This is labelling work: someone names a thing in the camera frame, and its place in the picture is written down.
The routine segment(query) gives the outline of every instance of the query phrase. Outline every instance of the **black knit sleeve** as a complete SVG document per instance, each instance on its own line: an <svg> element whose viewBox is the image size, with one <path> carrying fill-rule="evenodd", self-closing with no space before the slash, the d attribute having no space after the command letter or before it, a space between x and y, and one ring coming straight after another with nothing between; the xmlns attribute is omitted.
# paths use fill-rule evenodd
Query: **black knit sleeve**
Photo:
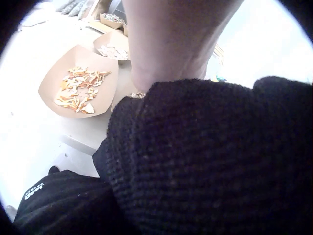
<svg viewBox="0 0 313 235"><path fill-rule="evenodd" d="M156 83L116 106L106 141L106 177L143 233L311 232L310 85Z"/></svg>

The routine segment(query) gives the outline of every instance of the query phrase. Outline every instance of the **paper food tray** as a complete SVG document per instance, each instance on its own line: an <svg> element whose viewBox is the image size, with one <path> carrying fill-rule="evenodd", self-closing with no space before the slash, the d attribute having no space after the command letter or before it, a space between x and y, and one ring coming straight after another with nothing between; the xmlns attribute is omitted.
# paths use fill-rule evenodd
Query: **paper food tray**
<svg viewBox="0 0 313 235"><path fill-rule="evenodd" d="M104 18L103 14L100 15L100 22L102 24L105 24L113 29L119 29L121 27L123 27L123 23L120 23L120 22L113 22L113 21L109 21L107 20L106 18Z"/></svg>
<svg viewBox="0 0 313 235"><path fill-rule="evenodd" d="M96 40L94 40L94 47L100 53L99 49L101 46L106 46L111 43L115 47L120 47L128 53L128 59L130 60L128 37L126 37L123 32L115 30L106 34L101 35Z"/></svg>
<svg viewBox="0 0 313 235"><path fill-rule="evenodd" d="M105 24L100 23L100 21L91 21L90 23L88 23L88 27L93 28L103 34L106 34L115 30Z"/></svg>
<svg viewBox="0 0 313 235"><path fill-rule="evenodd" d="M94 107L95 113L75 113L72 109L64 108L54 103L58 92L61 90L60 84L63 78L69 74L68 69L75 66L88 67L88 70L94 71L111 71L111 74L107 75L103 79L103 83L97 86L99 90L97 96L88 101ZM76 45L67 53L65 53L49 70L45 78L41 82L38 93L43 102L56 114L67 118L87 118L105 113L110 107L118 81L118 61L105 58L81 45ZM78 89L80 100L83 99L85 92Z"/></svg>

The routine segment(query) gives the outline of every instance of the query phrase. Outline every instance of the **box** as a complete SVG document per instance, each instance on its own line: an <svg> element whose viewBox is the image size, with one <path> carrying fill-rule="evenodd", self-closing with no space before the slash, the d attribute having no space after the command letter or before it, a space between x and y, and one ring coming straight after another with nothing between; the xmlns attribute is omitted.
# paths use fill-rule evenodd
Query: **box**
<svg viewBox="0 0 313 235"><path fill-rule="evenodd" d="M68 69L75 66L88 67L88 70L111 71L103 79L103 83L97 86L97 96L88 101L95 109L93 114L75 113L72 109L64 108L54 103L57 94L60 92L60 84L63 78L68 75ZM38 93L43 102L56 114L67 118L87 118L102 114L110 107L118 81L118 61L105 58L97 53L89 51L81 45L76 45L65 53L49 70L41 82ZM86 89L78 90L77 97L83 99Z"/></svg>
<svg viewBox="0 0 313 235"><path fill-rule="evenodd" d="M104 17L105 14L100 15L100 22L105 24L113 29L119 29L123 27L124 23L109 21Z"/></svg>
<svg viewBox="0 0 313 235"><path fill-rule="evenodd" d="M126 37L122 31L113 30L107 34L103 34L94 40L95 49L101 54L100 48L102 45L106 46L108 43L115 47L120 47L128 53L128 59L130 60L128 37Z"/></svg>

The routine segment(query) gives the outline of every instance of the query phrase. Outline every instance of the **skin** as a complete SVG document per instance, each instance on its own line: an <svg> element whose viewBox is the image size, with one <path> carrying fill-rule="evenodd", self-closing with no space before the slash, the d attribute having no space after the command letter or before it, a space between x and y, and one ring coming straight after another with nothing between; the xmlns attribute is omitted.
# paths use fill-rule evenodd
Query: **skin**
<svg viewBox="0 0 313 235"><path fill-rule="evenodd" d="M146 92L158 81L203 79L216 42L243 0L123 0L131 79Z"/></svg>

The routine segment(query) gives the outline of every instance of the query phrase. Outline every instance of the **kraft paper boat tray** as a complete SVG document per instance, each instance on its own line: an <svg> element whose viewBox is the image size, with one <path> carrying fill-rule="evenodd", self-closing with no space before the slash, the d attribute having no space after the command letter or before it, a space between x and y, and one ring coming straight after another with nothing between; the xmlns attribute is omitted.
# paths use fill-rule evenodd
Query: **kraft paper boat tray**
<svg viewBox="0 0 313 235"><path fill-rule="evenodd" d="M72 109L64 108L56 105L54 100L60 91L60 84L63 78L69 74L68 69L75 66L83 68L88 67L88 70L94 71L111 71L111 74L103 79L103 83L97 86L99 90L97 96L88 101L94 107L95 113L75 113ZM38 93L43 102L56 114L67 118L87 118L105 113L110 107L116 91L118 81L118 61L105 58L88 49L76 45L67 53L65 53L49 70L41 82ZM82 100L88 90L78 89L80 93L77 97Z"/></svg>

